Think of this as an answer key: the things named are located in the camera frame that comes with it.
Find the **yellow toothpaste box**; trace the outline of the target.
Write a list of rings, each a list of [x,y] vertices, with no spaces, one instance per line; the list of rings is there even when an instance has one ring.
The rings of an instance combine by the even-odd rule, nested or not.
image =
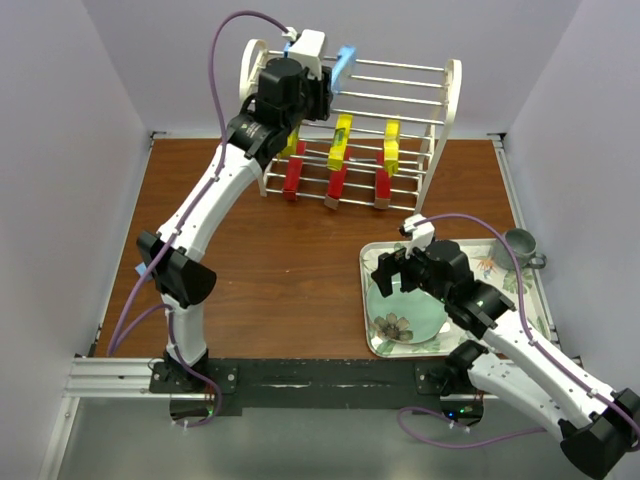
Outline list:
[[[352,123],[353,116],[351,114],[341,113],[338,116],[328,152],[327,165],[329,158],[337,159],[338,161],[342,160],[345,149],[348,147]]]
[[[399,170],[399,143],[401,122],[390,119],[386,122],[383,140],[383,167],[389,177]]]

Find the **light blue toothpaste box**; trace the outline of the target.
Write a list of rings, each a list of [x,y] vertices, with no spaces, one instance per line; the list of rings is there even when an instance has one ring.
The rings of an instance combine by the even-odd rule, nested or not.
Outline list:
[[[339,94],[342,90],[341,84],[347,79],[356,63],[357,49],[351,45],[342,46],[337,55],[331,75],[331,91],[333,94]]]

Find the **yellow toothpaste box edge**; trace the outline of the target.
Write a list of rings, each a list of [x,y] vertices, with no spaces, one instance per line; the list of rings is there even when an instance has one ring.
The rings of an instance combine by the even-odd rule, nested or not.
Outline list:
[[[280,158],[289,157],[296,153],[299,142],[299,130],[300,126],[296,126],[288,135],[285,147],[278,154]]]

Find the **red toothpaste box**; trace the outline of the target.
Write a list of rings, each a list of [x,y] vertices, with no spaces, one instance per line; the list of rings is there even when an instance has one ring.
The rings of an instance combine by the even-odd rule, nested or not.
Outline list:
[[[304,160],[302,156],[306,152],[306,142],[299,141],[294,154],[288,159],[287,170],[282,188],[283,197],[290,202],[296,201]]]
[[[384,154],[379,151],[376,156],[374,185],[374,207],[378,210],[385,210],[390,206],[391,200],[391,179],[384,169]]]
[[[339,206],[348,172],[350,155],[351,148],[347,147],[341,161],[332,158],[328,159],[327,168],[331,171],[331,174],[329,177],[324,204],[330,209],[336,210]]]

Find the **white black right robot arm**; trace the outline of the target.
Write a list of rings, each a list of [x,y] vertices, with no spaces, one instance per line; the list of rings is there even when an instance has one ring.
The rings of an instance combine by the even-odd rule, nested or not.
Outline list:
[[[477,279],[458,243],[382,253],[372,279],[383,296],[420,289],[441,301],[470,339],[446,359],[445,379],[459,393],[498,396],[559,441],[591,479],[604,479],[639,445],[639,397],[597,379],[535,328],[499,289]]]

